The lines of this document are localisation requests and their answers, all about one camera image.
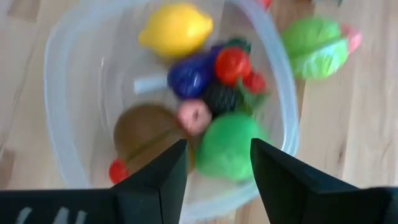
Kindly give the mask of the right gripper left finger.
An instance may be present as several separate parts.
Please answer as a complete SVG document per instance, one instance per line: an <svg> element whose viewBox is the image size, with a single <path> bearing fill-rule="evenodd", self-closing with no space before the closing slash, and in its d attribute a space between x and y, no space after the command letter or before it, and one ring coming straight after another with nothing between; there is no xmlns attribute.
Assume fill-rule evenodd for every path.
<svg viewBox="0 0 398 224"><path fill-rule="evenodd" d="M181 139L112 187L117 199L116 223L178 224L187 174L187 140Z"/></svg>

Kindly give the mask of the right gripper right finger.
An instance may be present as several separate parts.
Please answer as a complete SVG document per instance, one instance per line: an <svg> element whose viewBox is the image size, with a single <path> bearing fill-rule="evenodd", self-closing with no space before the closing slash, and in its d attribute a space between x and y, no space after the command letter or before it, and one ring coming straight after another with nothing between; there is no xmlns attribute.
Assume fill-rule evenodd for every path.
<svg viewBox="0 0 398 224"><path fill-rule="evenodd" d="M274 146L251 141L252 168L271 223L372 220L372 196Z"/></svg>

